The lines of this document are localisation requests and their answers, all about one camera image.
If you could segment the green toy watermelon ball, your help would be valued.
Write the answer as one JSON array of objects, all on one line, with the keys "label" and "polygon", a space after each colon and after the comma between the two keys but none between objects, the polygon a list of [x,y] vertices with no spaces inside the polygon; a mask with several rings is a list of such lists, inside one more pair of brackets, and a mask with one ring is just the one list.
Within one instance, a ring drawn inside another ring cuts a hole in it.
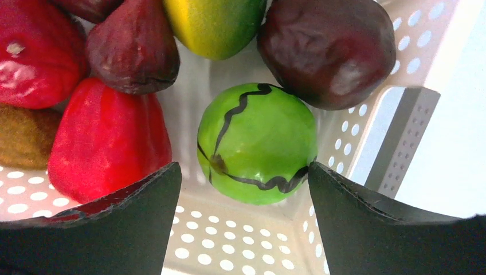
[{"label": "green toy watermelon ball", "polygon": [[205,109],[197,158],[221,194],[251,205],[293,195],[318,154],[317,123],[297,97],[267,83],[222,91]]}]

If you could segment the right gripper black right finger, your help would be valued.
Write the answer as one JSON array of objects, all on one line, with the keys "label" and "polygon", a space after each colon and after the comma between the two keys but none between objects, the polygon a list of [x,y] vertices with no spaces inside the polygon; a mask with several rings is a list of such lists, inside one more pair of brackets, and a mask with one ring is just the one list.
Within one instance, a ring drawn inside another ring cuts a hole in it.
[{"label": "right gripper black right finger", "polygon": [[319,162],[308,181],[331,274],[485,273],[485,216],[419,209]]}]

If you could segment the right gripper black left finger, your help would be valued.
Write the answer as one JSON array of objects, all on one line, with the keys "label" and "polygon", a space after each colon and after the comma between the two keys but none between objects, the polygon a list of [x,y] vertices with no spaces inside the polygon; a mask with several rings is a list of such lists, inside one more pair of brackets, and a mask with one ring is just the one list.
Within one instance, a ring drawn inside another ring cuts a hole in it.
[{"label": "right gripper black left finger", "polygon": [[160,274],[181,190],[172,162],[50,218],[1,223],[2,274]]}]

